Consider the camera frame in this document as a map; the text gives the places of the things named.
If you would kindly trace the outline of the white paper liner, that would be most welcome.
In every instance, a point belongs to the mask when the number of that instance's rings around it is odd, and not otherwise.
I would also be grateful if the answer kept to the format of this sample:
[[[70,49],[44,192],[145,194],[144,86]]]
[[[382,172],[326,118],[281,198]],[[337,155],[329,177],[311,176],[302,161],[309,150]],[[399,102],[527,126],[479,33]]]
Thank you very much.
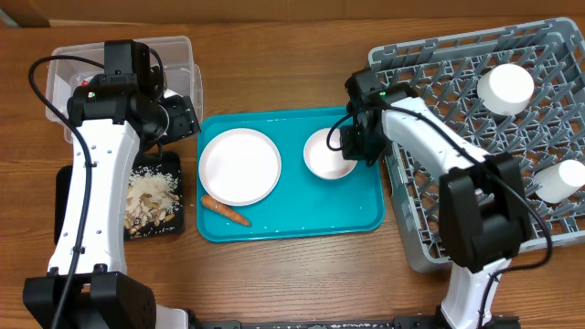
[[[177,97],[181,97],[181,94],[175,92],[174,90],[165,89],[164,91],[165,101],[175,100]]]

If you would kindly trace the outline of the pink plate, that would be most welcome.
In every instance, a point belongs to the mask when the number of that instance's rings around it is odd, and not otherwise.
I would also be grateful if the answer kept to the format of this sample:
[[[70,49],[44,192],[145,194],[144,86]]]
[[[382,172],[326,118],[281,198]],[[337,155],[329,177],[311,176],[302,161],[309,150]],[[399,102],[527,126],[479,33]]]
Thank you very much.
[[[249,128],[214,137],[199,158],[199,180],[210,196],[228,206],[255,204],[277,186],[282,159],[275,143]]]

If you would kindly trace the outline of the orange carrot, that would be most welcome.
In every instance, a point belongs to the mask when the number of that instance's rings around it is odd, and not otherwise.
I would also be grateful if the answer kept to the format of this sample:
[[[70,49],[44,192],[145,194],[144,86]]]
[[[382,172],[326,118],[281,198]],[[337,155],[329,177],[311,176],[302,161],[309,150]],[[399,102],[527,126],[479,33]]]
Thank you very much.
[[[226,219],[236,222],[242,226],[250,227],[251,223],[243,217],[240,213],[233,210],[231,207],[219,202],[210,195],[203,195],[200,198],[202,206]]]

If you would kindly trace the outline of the white cup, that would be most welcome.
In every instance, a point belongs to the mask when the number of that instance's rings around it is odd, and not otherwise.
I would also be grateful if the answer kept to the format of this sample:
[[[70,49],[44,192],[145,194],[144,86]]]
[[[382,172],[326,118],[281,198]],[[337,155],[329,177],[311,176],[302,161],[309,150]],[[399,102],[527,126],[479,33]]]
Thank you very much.
[[[477,84],[483,106],[497,115],[512,116],[529,104],[535,82],[528,71],[516,64],[502,64],[484,74]]]

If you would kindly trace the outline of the pale green bowl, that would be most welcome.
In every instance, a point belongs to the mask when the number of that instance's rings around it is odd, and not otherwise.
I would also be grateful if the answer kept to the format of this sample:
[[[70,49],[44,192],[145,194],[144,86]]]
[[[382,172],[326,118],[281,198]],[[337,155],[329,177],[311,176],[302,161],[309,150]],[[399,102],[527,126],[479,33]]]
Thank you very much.
[[[584,186],[584,164],[562,161],[536,173],[533,182],[539,186],[536,194],[540,199],[557,204]]]

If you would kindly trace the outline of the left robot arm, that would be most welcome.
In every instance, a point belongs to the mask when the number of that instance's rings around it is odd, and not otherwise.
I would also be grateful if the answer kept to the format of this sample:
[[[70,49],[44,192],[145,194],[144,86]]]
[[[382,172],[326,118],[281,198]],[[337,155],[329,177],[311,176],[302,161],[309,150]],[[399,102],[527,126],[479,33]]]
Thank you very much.
[[[128,276],[123,241],[134,160],[197,133],[191,99],[133,74],[99,74],[67,110],[75,157],[66,213],[47,275],[25,282],[26,308],[44,328],[196,328],[190,310],[157,304]]]

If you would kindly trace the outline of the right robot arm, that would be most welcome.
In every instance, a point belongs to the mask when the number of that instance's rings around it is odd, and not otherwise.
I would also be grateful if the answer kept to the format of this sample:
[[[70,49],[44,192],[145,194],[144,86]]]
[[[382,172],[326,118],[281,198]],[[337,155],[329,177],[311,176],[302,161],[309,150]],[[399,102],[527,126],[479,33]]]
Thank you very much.
[[[517,328],[491,304],[512,258],[543,219],[527,203],[519,162],[465,141],[407,83],[385,86],[370,69],[345,83],[346,116],[335,123],[337,152],[373,165],[390,143],[411,153],[439,187],[439,235],[452,261],[449,288],[433,315],[404,316],[395,328]]]

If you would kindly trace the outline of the grey dishwasher rack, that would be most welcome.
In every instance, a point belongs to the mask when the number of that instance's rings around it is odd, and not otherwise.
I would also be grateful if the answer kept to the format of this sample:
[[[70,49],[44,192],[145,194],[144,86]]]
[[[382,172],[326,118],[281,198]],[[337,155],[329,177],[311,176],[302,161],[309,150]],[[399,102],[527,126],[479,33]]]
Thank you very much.
[[[584,187],[559,204],[537,198],[534,174],[564,160],[584,163],[584,37],[568,18],[373,48],[369,66],[385,85],[408,83],[445,124],[491,154],[521,160],[529,204],[546,221],[554,246],[584,243]],[[489,70],[517,64],[535,82],[525,110],[495,116],[476,86]],[[450,267],[438,233],[438,185],[394,143],[386,156],[391,201],[410,267]]]

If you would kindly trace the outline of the black plastic tray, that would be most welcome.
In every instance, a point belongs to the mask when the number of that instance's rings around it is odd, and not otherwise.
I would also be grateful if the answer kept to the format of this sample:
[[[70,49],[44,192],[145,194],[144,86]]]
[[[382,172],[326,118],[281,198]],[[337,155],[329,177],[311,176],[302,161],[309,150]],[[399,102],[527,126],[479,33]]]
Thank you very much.
[[[178,191],[181,193],[180,197],[180,205],[181,209],[178,213],[178,219],[174,219],[170,225],[174,227],[169,231],[159,233],[159,234],[152,234],[147,237],[141,237],[138,239],[143,238],[151,238],[158,235],[169,235],[169,234],[179,234],[184,230],[185,220],[184,220],[184,207],[183,207],[183,187],[182,187],[182,173],[181,173],[181,164],[179,156],[173,152],[163,152],[161,154],[141,154],[139,155],[133,165],[133,169],[137,169],[138,167],[142,166],[151,166],[155,167],[157,165],[161,166],[163,173],[171,173],[176,175],[179,179]],[[129,234],[123,230],[123,237],[126,240],[131,240]]]

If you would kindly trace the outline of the clear plastic bin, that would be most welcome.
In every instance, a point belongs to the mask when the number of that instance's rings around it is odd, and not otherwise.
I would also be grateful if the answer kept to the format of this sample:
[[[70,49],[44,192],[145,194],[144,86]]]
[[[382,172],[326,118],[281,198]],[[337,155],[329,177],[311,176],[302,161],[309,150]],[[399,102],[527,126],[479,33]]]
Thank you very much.
[[[165,89],[181,96],[189,96],[199,122],[203,119],[203,88],[200,68],[194,61],[191,40],[186,36],[150,37],[139,40],[154,49],[162,60]],[[96,62],[104,61],[102,42],[56,48],[57,55],[71,55]],[[102,69],[75,60],[54,60],[48,63],[45,96],[63,115],[73,91],[83,82],[89,82]]]

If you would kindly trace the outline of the spilled rice and food scraps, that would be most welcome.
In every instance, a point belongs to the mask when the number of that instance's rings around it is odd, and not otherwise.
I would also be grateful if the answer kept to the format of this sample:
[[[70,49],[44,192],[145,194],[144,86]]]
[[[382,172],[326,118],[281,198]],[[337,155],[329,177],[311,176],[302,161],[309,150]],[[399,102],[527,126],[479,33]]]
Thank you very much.
[[[181,209],[179,179],[163,173],[161,166],[133,169],[126,198],[124,230],[131,239],[174,229]]]

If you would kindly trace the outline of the teal serving tray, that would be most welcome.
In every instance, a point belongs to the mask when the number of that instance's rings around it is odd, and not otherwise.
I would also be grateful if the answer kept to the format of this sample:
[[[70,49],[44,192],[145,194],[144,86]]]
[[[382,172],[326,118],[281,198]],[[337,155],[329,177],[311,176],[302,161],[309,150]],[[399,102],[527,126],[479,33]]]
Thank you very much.
[[[343,107],[288,111],[252,111],[219,114],[205,119],[197,138],[204,150],[217,135],[235,128],[249,128],[267,135],[282,158],[282,173],[273,191],[261,201],[236,212],[250,221],[237,224],[197,206],[197,228],[211,242],[307,238],[368,232],[386,214],[379,164],[358,163],[347,176],[336,180],[317,177],[303,160],[303,147],[312,133],[331,127]]]

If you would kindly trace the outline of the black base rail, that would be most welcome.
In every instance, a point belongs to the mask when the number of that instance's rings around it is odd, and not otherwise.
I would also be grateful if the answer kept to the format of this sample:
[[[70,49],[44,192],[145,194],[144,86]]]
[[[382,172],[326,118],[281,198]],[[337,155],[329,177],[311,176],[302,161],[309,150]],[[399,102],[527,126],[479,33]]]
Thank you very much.
[[[197,320],[200,329],[431,329],[440,328],[432,316],[397,317],[393,320],[355,320],[338,322],[273,322],[242,323],[240,321],[203,322]]]

